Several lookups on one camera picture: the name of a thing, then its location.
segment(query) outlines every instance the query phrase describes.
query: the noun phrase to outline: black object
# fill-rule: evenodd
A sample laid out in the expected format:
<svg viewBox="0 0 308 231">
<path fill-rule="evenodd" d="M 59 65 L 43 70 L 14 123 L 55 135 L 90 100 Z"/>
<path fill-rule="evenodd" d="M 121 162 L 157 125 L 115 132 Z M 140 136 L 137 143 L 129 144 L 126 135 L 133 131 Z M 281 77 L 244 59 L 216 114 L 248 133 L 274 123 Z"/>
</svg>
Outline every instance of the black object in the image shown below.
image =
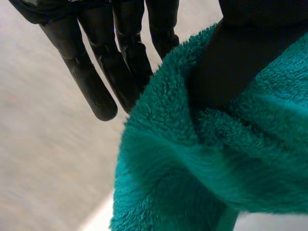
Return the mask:
<svg viewBox="0 0 308 231">
<path fill-rule="evenodd" d="M 163 59 L 180 43 L 174 33 L 178 20 L 179 0 L 146 0 L 153 45 Z"/>
<path fill-rule="evenodd" d="M 117 106 L 86 52 L 79 20 L 106 79 L 124 110 L 130 112 L 153 74 L 140 36 L 144 0 L 113 0 L 113 9 L 110 0 L 9 1 L 26 20 L 40 24 L 95 115 L 107 121 L 116 116 Z M 179 44 L 173 30 L 179 0 L 149 0 L 147 7 L 152 41 L 163 59 Z M 121 52 L 115 43 L 114 23 Z"/>
<path fill-rule="evenodd" d="M 120 50 L 140 90 L 143 91 L 153 74 L 140 35 L 144 0 L 114 0 L 112 4 Z"/>
<path fill-rule="evenodd" d="M 221 108 L 308 32 L 308 2 L 220 0 L 223 19 L 188 80 L 193 106 Z"/>
<path fill-rule="evenodd" d="M 40 27 L 58 49 L 96 117 L 103 121 L 113 119 L 116 103 L 91 63 L 77 18 L 68 16 Z"/>
<path fill-rule="evenodd" d="M 78 19 L 105 77 L 123 109 L 129 113 L 139 97 L 139 90 L 115 43 L 112 6 L 105 4 L 81 11 Z"/>
</svg>

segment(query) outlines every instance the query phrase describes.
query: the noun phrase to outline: fluffy towel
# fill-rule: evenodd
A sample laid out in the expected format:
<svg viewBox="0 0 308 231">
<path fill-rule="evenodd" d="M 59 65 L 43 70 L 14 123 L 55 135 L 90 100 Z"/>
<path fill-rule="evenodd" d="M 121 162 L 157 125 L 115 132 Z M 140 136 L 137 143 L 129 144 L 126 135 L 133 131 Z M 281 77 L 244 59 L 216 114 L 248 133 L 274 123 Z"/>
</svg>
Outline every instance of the fluffy towel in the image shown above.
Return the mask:
<svg viewBox="0 0 308 231">
<path fill-rule="evenodd" d="M 112 231 L 231 231 L 240 211 L 308 213 L 308 34 L 223 110 L 197 111 L 185 78 L 214 28 L 169 54 L 133 109 Z"/>
</svg>

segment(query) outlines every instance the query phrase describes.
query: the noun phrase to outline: teal towel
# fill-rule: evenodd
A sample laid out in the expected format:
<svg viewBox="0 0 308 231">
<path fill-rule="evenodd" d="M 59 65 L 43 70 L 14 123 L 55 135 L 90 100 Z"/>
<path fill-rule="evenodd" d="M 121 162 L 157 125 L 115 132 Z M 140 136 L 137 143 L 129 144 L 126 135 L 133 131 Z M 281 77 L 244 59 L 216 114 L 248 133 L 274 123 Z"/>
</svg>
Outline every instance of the teal towel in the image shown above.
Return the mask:
<svg viewBox="0 0 308 231">
<path fill-rule="evenodd" d="M 131 112 L 112 231 L 231 231 L 241 211 L 308 213 L 308 34 L 223 111 L 197 111 L 185 78 L 214 28 L 165 58 Z"/>
</svg>

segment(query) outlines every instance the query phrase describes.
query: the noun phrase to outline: concrete floor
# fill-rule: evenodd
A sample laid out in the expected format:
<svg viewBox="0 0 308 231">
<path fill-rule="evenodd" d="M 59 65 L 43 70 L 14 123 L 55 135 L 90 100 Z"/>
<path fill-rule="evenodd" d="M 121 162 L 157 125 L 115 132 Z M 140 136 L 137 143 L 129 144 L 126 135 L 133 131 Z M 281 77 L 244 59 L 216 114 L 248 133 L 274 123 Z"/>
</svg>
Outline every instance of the concrete floor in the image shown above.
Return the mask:
<svg viewBox="0 0 308 231">
<path fill-rule="evenodd" d="M 0 9 L 0 230 L 105 231 L 99 207 L 112 190 L 126 114 L 97 120 L 40 28 L 7 0 Z M 176 32 L 183 41 L 221 17 L 217 0 L 181 0 Z M 142 38 L 156 69 L 147 14 Z M 249 215 L 236 231 L 307 227 L 306 217 Z"/>
</svg>

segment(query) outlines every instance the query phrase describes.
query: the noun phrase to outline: robotic hand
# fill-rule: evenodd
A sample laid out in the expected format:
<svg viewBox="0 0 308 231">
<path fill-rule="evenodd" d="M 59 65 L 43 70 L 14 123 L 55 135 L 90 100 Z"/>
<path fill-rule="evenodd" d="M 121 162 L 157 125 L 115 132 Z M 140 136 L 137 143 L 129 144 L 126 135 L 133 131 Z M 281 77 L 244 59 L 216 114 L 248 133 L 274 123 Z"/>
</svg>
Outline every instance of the robotic hand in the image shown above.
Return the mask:
<svg viewBox="0 0 308 231">
<path fill-rule="evenodd" d="M 144 0 L 10 0 L 31 23 L 39 24 L 58 49 L 96 117 L 113 119 L 117 105 L 96 72 L 84 43 L 83 27 L 106 79 L 129 113 L 152 75 L 141 41 Z M 179 0 L 146 0 L 153 44 L 163 59 L 179 38 L 174 34 Z M 115 33 L 120 51 L 115 43 Z"/>
</svg>

